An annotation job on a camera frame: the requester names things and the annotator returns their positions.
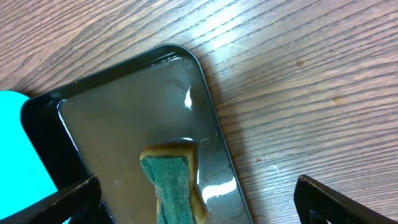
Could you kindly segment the green yellow sponge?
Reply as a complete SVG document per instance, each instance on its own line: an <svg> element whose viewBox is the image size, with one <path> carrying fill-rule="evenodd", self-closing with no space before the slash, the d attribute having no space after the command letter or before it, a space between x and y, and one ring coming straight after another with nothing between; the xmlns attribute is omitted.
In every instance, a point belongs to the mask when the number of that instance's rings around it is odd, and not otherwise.
<svg viewBox="0 0 398 224"><path fill-rule="evenodd" d="M205 223L208 218L198 190L194 142L168 142L146 147L140 164L157 194L157 223Z"/></svg>

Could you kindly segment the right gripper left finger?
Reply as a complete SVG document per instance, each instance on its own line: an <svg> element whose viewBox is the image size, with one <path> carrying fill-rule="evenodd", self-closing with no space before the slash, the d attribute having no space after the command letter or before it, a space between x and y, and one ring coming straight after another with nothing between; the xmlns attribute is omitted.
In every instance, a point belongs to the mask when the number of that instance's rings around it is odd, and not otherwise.
<svg viewBox="0 0 398 224"><path fill-rule="evenodd" d="M103 191L97 175L79 180L1 220L1 224L99 223Z"/></svg>

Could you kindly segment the teal plastic tray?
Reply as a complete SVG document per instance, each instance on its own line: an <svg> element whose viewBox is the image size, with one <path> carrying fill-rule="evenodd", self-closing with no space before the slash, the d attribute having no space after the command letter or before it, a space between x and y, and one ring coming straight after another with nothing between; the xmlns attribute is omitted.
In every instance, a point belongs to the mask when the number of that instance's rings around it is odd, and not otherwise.
<svg viewBox="0 0 398 224"><path fill-rule="evenodd" d="M21 124L22 93L1 91L1 219L58 191Z"/></svg>

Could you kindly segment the black water tray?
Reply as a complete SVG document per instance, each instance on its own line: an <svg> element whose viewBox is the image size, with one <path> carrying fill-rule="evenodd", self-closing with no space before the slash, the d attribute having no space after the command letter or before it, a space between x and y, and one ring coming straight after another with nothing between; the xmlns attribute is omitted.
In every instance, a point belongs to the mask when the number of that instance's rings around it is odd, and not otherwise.
<svg viewBox="0 0 398 224"><path fill-rule="evenodd" d="M59 189L99 177L101 223L155 223L139 156L170 142L196 148L207 223L252 222L203 70L185 47L160 45L31 98L21 123Z"/></svg>

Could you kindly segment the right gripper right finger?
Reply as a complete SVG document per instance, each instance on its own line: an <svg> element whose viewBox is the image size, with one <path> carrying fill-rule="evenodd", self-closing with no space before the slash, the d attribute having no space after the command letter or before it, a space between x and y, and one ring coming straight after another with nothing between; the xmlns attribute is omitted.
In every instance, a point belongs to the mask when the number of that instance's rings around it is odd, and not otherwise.
<svg viewBox="0 0 398 224"><path fill-rule="evenodd" d="M297 179L294 203L302 224L397 224L307 175Z"/></svg>

